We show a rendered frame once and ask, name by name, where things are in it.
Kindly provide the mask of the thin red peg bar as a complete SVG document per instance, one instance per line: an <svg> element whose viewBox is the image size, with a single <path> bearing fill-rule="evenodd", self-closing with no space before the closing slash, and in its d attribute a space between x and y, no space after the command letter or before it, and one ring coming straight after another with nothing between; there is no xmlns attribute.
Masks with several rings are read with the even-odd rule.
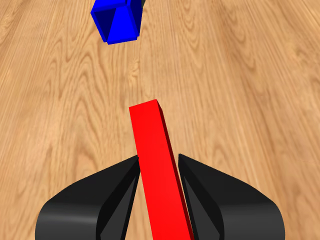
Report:
<svg viewBox="0 0 320 240"><path fill-rule="evenodd" d="M153 240L195 240L163 111L129 108Z"/></svg>

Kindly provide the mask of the blue hollow socket block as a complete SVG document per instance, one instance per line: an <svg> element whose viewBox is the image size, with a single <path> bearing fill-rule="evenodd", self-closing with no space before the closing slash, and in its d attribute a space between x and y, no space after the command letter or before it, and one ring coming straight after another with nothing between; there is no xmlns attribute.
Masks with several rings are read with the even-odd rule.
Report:
<svg viewBox="0 0 320 240"><path fill-rule="evenodd" d="M140 35L146 0L95 0L91 16L103 42L135 41Z"/></svg>

